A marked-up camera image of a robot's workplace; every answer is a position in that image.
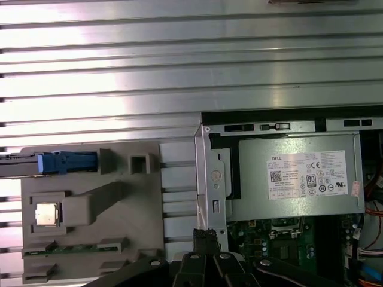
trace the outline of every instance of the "power supply label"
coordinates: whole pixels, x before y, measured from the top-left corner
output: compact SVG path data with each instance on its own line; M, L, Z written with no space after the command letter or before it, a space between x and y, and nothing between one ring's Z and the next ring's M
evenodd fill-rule
M268 161L269 199L348 194L344 151L278 154Z

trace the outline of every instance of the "blue latch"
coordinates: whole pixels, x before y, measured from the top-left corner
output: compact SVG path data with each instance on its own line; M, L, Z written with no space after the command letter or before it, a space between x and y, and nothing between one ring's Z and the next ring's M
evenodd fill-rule
M42 174L97 171L97 152L53 151L37 155L38 172Z

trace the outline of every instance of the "ribbed metal panel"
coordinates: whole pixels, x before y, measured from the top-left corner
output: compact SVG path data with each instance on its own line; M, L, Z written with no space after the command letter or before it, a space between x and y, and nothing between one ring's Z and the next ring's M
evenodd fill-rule
M381 0L0 4L0 149L159 140L169 258L192 248L201 111L383 103ZM19 196L0 181L1 286L21 284Z

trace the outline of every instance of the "blue connector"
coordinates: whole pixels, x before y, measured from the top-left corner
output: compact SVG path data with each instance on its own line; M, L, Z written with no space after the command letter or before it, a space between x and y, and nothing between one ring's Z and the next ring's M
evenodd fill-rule
M366 264L363 264L361 267L362 271L366 272L369 276L376 279L379 282L382 282L382 274L378 271L374 270L373 268L367 266Z
M37 155L38 172L42 174L97 171L97 152L54 151Z

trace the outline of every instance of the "green circuit board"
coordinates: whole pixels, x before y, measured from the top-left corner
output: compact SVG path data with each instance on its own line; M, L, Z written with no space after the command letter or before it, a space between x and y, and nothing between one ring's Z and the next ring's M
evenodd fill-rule
M259 257L274 257L304 270L316 273L314 244L314 220L304 219L303 232L296 238L291 234L280 234L270 239L272 226L289 226L297 223L297 218L237 221L228 223L228 231L233 239L234 250L241 253L247 262Z
M74 246L55 246L46 251L29 251L25 252L25 256L33 255L54 255L54 254L73 254L73 253L89 253L89 252L106 252L117 251L117 247L97 247L97 245L74 245Z

